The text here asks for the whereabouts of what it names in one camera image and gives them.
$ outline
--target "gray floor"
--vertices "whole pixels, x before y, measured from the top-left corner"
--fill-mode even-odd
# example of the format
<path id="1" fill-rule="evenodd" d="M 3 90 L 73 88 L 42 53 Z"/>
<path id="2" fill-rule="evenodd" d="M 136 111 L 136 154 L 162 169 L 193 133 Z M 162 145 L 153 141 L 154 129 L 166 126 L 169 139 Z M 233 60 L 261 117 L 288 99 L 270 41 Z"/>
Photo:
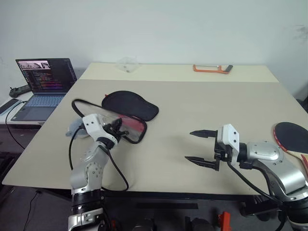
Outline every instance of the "gray floor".
<path id="1" fill-rule="evenodd" d="M 36 130 L 14 130 L 15 137 L 27 145 Z M 0 129 L 0 151 L 18 152 L 21 149 L 8 136 L 5 129 Z M 0 192 L 0 201 L 9 187 Z M 35 195 L 35 189 L 15 187 L 14 191 L 0 204 L 0 231 L 22 231 L 29 203 Z M 140 203 L 196 203 L 198 209 L 140 209 Z M 32 210 L 27 231 L 65 231 L 67 218 L 70 215 L 70 201 L 50 195 L 38 194 L 32 203 Z M 137 199 L 137 198 L 107 198 L 106 207 L 109 216 L 121 221 L 123 230 L 129 231 L 138 220 L 154 218 L 158 231 L 183 231 L 184 217 L 205 218 L 212 224 L 217 221 L 217 214 L 227 211 L 231 213 L 231 226 L 233 231 L 274 231 L 279 225 L 277 217 L 267 222 L 259 221 L 256 217 L 242 217 L 239 213 L 240 203 L 230 201 L 209 200 L 166 200 L 166 199 Z M 287 222 L 283 231 L 292 230 Z"/>

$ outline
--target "laptop touchpad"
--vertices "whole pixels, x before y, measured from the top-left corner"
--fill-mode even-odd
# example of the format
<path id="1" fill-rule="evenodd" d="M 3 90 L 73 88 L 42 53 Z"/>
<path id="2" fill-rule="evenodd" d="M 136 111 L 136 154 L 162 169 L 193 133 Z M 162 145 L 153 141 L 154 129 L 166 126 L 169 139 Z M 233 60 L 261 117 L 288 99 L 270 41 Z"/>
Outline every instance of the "laptop touchpad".
<path id="1" fill-rule="evenodd" d="M 55 107 L 33 107 L 25 116 L 27 121 L 46 121 Z"/>

